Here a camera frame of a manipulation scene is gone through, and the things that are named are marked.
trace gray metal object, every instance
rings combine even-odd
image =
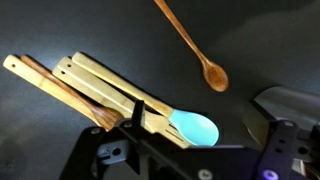
[[[293,126],[293,124],[291,122],[286,122],[285,125],[286,126]]]
[[[286,87],[273,87],[255,99],[277,120],[289,119],[302,129],[311,130],[320,120],[320,95]]]
[[[101,132],[100,128],[94,128],[91,130],[91,134],[99,134]]]
[[[124,124],[124,127],[125,127],[125,128],[131,128],[131,127],[132,127],[132,122],[126,122],[126,123]]]
[[[119,140],[100,146],[98,149],[98,157],[104,159],[101,161],[103,164],[109,165],[126,160],[129,150],[128,141]]]
[[[200,180],[211,180],[212,173],[208,169],[200,169],[198,172],[198,177]]]

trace bolt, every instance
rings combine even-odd
[[[101,132],[100,128],[93,128],[91,129],[91,134],[99,134]]]
[[[211,180],[212,173],[208,169],[200,169],[198,172],[198,177],[200,180]]]
[[[126,123],[124,123],[124,127],[125,128],[131,128],[132,127],[132,123],[131,122],[126,122]]]
[[[291,126],[291,127],[293,126],[292,122],[288,122],[288,121],[284,122],[284,125]]]
[[[279,176],[276,172],[266,169],[263,171],[263,177],[265,180],[278,180]]]

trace dark background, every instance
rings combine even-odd
[[[85,52],[169,105],[206,114],[219,144],[256,146],[241,118],[261,90],[320,92],[319,1],[168,5],[226,70],[226,92],[209,88],[197,57],[152,0],[1,0],[0,59],[27,54],[53,69]],[[94,124],[3,67],[0,82],[0,160],[10,167],[0,166],[0,179],[57,179],[81,131]]]

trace wooden spoon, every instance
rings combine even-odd
[[[199,48],[192,41],[191,37],[188,35],[187,31],[183,28],[181,23],[178,21],[176,16],[172,13],[169,6],[164,2],[164,0],[155,0],[156,4],[160,7],[162,12],[167,16],[173,26],[177,29],[183,39],[188,43],[190,48],[198,56],[202,68],[203,75],[210,87],[218,92],[223,92],[228,88],[229,81],[226,72],[216,63],[210,61],[206,58]]]
[[[22,56],[21,61],[33,68],[34,70],[36,70],[37,72],[39,72],[40,74],[42,74],[44,77],[50,79],[59,87],[61,87],[62,89],[79,99],[82,103],[84,103],[92,111],[99,124],[106,130],[112,129],[117,120],[124,118],[123,115],[116,110],[103,106],[97,106],[89,100],[85,99],[71,87],[67,86],[65,83],[53,76],[49,70],[47,70],[45,67],[38,64],[28,56]]]

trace turquoise silicone spoon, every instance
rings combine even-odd
[[[200,114],[177,110],[164,104],[140,91],[138,88],[132,86],[127,81],[80,52],[77,52],[72,57],[72,61],[95,76],[120,88],[124,92],[133,95],[139,100],[144,100],[148,106],[167,117],[180,134],[194,145],[213,146],[217,142],[219,130],[210,119]]]

